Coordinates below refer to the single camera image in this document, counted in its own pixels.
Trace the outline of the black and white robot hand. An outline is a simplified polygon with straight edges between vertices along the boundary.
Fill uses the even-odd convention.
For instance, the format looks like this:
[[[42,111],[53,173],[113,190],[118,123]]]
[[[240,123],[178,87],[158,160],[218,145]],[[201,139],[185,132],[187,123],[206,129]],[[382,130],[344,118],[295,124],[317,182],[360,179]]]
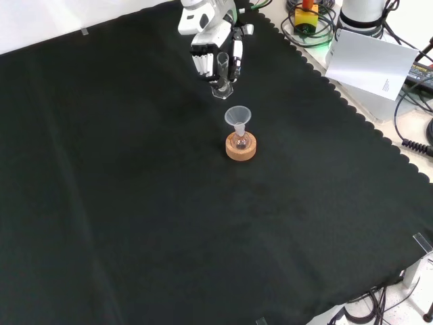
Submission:
[[[228,80],[236,82],[241,74],[243,37],[253,35],[252,24],[234,26],[223,21],[218,26],[197,34],[191,42],[190,54],[201,79],[215,85],[220,77],[217,56],[228,55]]]

